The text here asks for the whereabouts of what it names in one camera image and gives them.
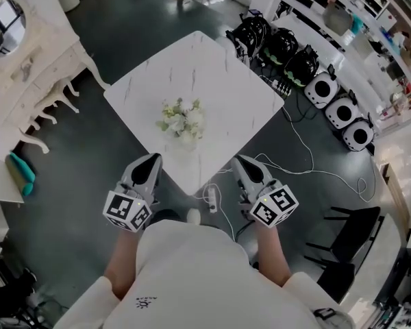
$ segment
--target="white cable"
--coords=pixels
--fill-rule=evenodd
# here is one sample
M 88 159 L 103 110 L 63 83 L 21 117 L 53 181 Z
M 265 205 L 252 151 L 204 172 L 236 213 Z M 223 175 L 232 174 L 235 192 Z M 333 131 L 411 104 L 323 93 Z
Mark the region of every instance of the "white cable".
M 224 212 L 224 210 L 222 209 L 222 205 L 221 205 L 221 203 L 222 203 L 222 192 L 221 192 L 221 190 L 219 189 L 218 184 L 210 183 L 210 181 L 208 181 L 207 184 L 204 186 L 202 197 L 197 197 L 197 196 L 194 196 L 194 195 L 192 195 L 192 197 L 193 197 L 194 199 L 204 200 L 207 204 L 209 204 L 209 200 L 208 200 L 208 198 L 205 196 L 205 193 L 206 193 L 205 191 L 206 191 L 207 187 L 209 187 L 209 186 L 215 186 L 216 189 L 218 189 L 218 192 L 219 192 L 219 209 L 221 210 L 222 214 L 224 215 L 225 219 L 226 219 L 227 222 L 228 222 L 228 225 L 230 226 L 230 230 L 232 231 L 232 239 L 233 239 L 233 241 L 234 241 L 235 239 L 234 239 L 233 225 L 232 225 L 232 223 L 230 222 L 230 220 L 228 219 L 227 214 L 226 214 L 226 213 Z
M 262 162 L 262 161 L 259 161 L 259 162 L 261 162 L 262 164 L 264 164 L 264 165 L 266 165 L 266 166 L 270 166 L 270 167 L 279 169 L 279 170 L 281 170 L 281 171 L 283 171 L 283 172 L 285 172 L 285 173 L 287 173 L 287 174 L 301 175 L 301 174 L 308 174 L 308 173 L 324 173 L 324 174 L 332 175 L 332 176 L 334 176 L 334 177 L 337 177 L 337 178 L 338 178 L 339 180 L 341 180 L 341 182 L 343 182 L 344 184 L 346 184 L 347 187 L 348 187 L 349 189 L 351 189 L 355 194 L 357 194 L 362 201 L 364 201 L 364 202 L 370 202 L 370 201 L 374 198 L 374 196 L 375 196 L 375 193 L 376 193 L 376 185 L 375 185 L 375 190 L 373 191 L 373 195 L 371 196 L 371 198 L 368 199 L 368 200 L 365 200 L 365 198 L 362 197 L 362 194 L 363 194 L 363 193 L 366 191 L 366 189 L 367 189 L 367 183 L 366 183 L 366 181 L 364 180 L 364 178 L 359 178 L 359 179 L 358 179 L 358 189 L 355 190 L 353 187 L 350 186 L 349 183 L 347 183 L 347 182 L 345 181 L 344 178 L 340 177 L 339 175 L 337 175 L 337 174 L 335 174 L 335 173 L 331 173 L 331 172 L 319 171 L 319 170 L 314 169 L 314 156 L 312 155 L 312 151 L 311 151 L 310 148 L 303 142 L 303 139 L 301 139 L 300 134 L 297 133 L 296 129 L 294 128 L 294 124 L 292 123 L 292 119 L 291 119 L 288 111 L 286 111 L 285 107 L 283 107 L 283 111 L 284 111 L 284 112 L 286 113 L 286 115 L 289 117 L 289 119 L 290 119 L 290 125 L 291 125 L 292 129 L 294 130 L 295 134 L 299 137 L 299 139 L 300 139 L 300 141 L 301 141 L 301 144 L 303 144 L 303 146 L 304 146 L 306 149 L 308 149 L 309 154 L 310 154 L 310 161 L 311 161 L 312 168 L 309 169 L 309 170 L 307 170 L 307 171 L 292 172 L 292 171 L 289 171 L 289 170 L 287 170 L 287 169 L 285 169 L 285 168 L 283 168 L 283 167 L 280 167 L 277 163 L 274 163 L 274 162 L 273 162 L 266 154 L 264 154 L 264 153 L 258 154 L 254 159 L 257 160 L 260 156 L 264 156 L 270 163 L 266 163 L 266 162 Z M 375 175 L 375 167 L 374 167 L 374 164 L 372 165 L 372 168 L 373 168 L 373 174 Z M 227 173 L 227 172 L 232 172 L 232 171 L 233 171 L 232 169 L 221 169 L 220 171 L 218 171 L 218 173 Z M 361 182 L 361 181 L 364 182 L 364 188 L 363 188 L 362 190 L 360 190 L 360 182 Z

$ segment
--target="round mirror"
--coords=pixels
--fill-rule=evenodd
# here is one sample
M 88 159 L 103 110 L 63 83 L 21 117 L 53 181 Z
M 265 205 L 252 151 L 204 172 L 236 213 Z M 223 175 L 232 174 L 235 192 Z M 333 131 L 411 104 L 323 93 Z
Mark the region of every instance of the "round mirror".
M 0 57 L 12 53 L 23 41 L 25 14 L 13 0 L 0 0 Z

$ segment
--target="black printed logo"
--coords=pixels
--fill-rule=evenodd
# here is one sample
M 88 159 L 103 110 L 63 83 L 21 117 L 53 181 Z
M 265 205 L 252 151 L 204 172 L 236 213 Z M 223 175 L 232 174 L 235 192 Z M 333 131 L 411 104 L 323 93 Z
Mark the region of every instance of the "black printed logo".
M 290 212 L 290 210 L 292 212 L 294 206 L 297 205 L 297 201 L 295 201 L 284 188 L 269 196 L 273 199 L 281 212 Z
M 134 199 L 115 195 L 111 200 L 110 207 L 108 207 L 107 215 L 112 215 L 119 219 L 126 219 L 133 202 Z
M 156 299 L 156 297 L 137 297 L 136 308 L 148 308 L 152 301 Z
M 136 228 L 140 228 L 140 226 L 147 220 L 147 218 L 151 215 L 151 212 L 147 209 L 145 205 L 138 211 L 137 215 L 131 220 L 131 224 Z
M 275 213 L 269 207 L 265 206 L 262 202 L 259 202 L 252 215 L 265 222 L 265 224 L 267 224 L 268 226 L 270 226 L 273 223 L 274 219 L 276 219 L 278 216 L 277 213 Z

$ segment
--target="carved table leg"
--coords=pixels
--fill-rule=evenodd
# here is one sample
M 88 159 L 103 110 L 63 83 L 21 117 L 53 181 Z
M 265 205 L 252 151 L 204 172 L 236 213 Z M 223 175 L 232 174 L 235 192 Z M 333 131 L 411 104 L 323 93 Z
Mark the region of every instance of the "carved table leg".
M 58 93 L 58 97 L 56 97 L 57 101 L 61 101 L 65 103 L 69 108 L 71 108 L 73 111 L 76 113 L 79 113 L 79 110 L 73 106 L 73 104 L 70 102 L 69 99 L 66 98 L 66 96 L 63 93 Z
M 20 128 L 18 130 L 20 131 L 21 141 L 24 141 L 25 143 L 29 143 L 29 144 L 38 145 L 39 147 L 41 147 L 41 150 L 44 154 L 47 154 L 50 151 L 44 141 L 36 138 L 35 136 L 30 136 L 30 135 L 23 133 Z
M 37 123 L 37 122 L 35 122 L 35 118 L 33 118 L 33 117 L 30 117 L 30 119 L 29 119 L 29 124 L 32 126 L 32 127 L 34 127 L 35 128 L 35 130 L 40 130 L 40 125 Z
M 51 116 L 50 114 L 46 114 L 43 111 L 40 111 L 38 113 L 38 116 L 45 118 L 45 119 L 50 119 L 53 122 L 53 124 L 56 124 L 58 122 L 56 121 L 56 118 L 54 116 Z
M 101 75 L 99 74 L 99 70 L 97 69 L 97 66 L 95 64 L 95 61 L 93 61 L 93 59 L 87 54 L 81 43 L 78 42 L 74 44 L 73 50 L 75 50 L 75 53 L 77 54 L 81 62 L 85 64 L 87 68 L 90 70 L 90 72 L 93 74 L 93 77 L 96 79 L 96 82 L 99 83 L 102 89 L 107 90 L 110 87 L 110 85 L 102 80 Z
M 73 85 L 71 85 L 70 79 L 67 78 L 66 84 L 67 84 L 68 88 L 70 89 L 71 94 L 74 95 L 74 96 L 76 96 L 76 97 L 78 97 L 78 96 L 79 96 L 79 91 L 76 91 L 76 90 L 73 88 Z

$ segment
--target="white flower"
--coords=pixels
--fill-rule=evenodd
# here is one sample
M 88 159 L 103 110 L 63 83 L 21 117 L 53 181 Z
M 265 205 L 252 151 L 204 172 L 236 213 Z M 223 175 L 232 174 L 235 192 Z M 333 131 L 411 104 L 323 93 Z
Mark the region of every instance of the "white flower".
M 192 110 L 186 115 L 186 121 L 192 127 L 202 128 L 204 125 L 204 115 L 201 110 Z
M 179 132 L 184 129 L 184 117 L 180 114 L 176 114 L 172 117 L 165 117 L 164 122 L 169 125 L 169 130 L 172 132 Z
M 193 103 L 190 101 L 183 100 L 180 105 L 181 111 L 186 114 L 188 111 L 193 110 Z
M 184 130 L 181 135 L 178 138 L 183 144 L 191 144 L 194 142 L 195 138 L 193 135 L 188 132 L 187 130 Z

